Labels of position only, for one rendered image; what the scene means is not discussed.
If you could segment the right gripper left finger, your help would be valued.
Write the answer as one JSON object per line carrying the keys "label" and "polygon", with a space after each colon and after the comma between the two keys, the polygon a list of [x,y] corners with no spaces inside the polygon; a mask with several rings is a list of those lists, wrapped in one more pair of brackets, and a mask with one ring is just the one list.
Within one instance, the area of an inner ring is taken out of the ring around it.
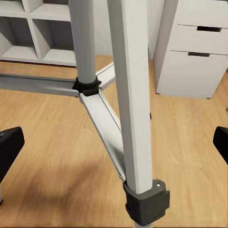
{"label": "right gripper left finger", "polygon": [[25,144],[21,127],[0,132],[0,183]]}

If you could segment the camera tripod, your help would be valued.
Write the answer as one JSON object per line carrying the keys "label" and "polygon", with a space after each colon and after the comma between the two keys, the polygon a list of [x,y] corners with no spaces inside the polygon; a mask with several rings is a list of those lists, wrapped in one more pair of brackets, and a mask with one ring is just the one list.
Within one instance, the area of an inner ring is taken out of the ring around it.
{"label": "camera tripod", "polygon": [[[151,228],[170,207],[170,191],[152,179],[147,0],[107,0],[114,61],[95,70],[93,0],[68,0],[77,78],[0,73],[0,89],[79,97],[126,193],[135,228]],[[102,91],[116,81],[120,120]],[[0,186],[0,205],[1,198]]]}

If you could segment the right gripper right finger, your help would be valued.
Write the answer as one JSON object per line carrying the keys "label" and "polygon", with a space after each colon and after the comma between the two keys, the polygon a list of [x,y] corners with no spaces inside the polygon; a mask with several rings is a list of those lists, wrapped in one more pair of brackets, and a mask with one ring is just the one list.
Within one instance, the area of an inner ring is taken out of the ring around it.
{"label": "right gripper right finger", "polygon": [[213,143],[228,164],[228,128],[218,126],[214,133]]}

